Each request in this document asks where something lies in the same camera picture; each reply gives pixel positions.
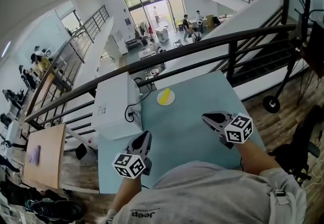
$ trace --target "light blue table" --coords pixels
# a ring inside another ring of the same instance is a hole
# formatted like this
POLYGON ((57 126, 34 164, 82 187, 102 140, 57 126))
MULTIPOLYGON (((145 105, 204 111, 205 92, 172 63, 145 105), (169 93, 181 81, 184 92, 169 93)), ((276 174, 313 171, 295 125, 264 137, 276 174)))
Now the light blue table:
MULTIPOLYGON (((201 118, 202 114, 216 110, 247 114, 221 71, 172 85, 170 89, 176 94, 176 99, 169 106, 157 103, 156 96, 160 91, 152 92, 142 102, 143 129, 152 133, 148 157, 153 164, 150 176, 142 176, 142 184, 152 187, 168 170, 193 160, 226 168, 238 167, 238 151, 235 148, 229 150, 221 144, 217 133, 207 127, 201 118)), ((117 192, 122 177, 111 164, 131 138, 109 141, 99 137, 100 193, 117 192)), ((255 128, 251 139, 264 148, 255 128)))

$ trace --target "ceiling light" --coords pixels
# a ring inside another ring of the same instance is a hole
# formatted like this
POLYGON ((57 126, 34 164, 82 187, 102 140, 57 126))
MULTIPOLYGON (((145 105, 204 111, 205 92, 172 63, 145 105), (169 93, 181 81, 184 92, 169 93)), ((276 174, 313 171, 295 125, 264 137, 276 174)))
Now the ceiling light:
POLYGON ((11 41, 8 42, 7 46, 5 47, 4 52, 2 52, 1 58, 6 54, 6 52, 7 52, 8 48, 9 48, 10 44, 11 44, 11 41))

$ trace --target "gray t-shirt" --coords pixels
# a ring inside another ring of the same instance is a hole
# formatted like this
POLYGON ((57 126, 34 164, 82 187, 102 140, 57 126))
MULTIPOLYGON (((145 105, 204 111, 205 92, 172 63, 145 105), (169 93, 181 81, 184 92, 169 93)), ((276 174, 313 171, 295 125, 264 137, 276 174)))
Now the gray t-shirt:
POLYGON ((169 171, 137 194, 107 223, 303 222, 306 196, 281 168, 259 176, 210 163, 191 162, 169 171))

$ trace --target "wheel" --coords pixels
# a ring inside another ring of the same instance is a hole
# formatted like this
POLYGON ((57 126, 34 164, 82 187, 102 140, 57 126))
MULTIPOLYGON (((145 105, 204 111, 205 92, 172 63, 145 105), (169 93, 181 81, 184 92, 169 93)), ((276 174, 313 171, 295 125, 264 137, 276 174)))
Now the wheel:
POLYGON ((277 113, 279 111, 279 109, 280 109, 280 102, 274 96, 266 96, 263 99, 263 107, 269 113, 277 113))

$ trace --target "white plate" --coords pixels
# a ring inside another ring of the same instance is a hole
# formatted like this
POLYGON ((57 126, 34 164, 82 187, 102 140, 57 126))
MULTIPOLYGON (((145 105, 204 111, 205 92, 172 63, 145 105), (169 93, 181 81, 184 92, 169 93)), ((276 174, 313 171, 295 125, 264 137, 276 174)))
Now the white plate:
MULTIPOLYGON (((162 94, 163 94, 164 91, 165 91, 165 90, 163 90, 162 92, 160 92, 160 93, 157 95, 157 97, 156 97, 156 101, 157 101, 157 103, 158 103, 159 105, 162 105, 162 104, 160 104, 159 101, 160 101, 160 98, 161 98, 161 96, 162 96, 162 94)), ((167 103, 166 103, 165 105, 163 105, 163 106, 167 106, 167 105, 172 104, 173 101, 175 100, 175 98, 176 98, 176 94, 175 94, 172 90, 170 90, 169 99, 168 99, 167 103)))

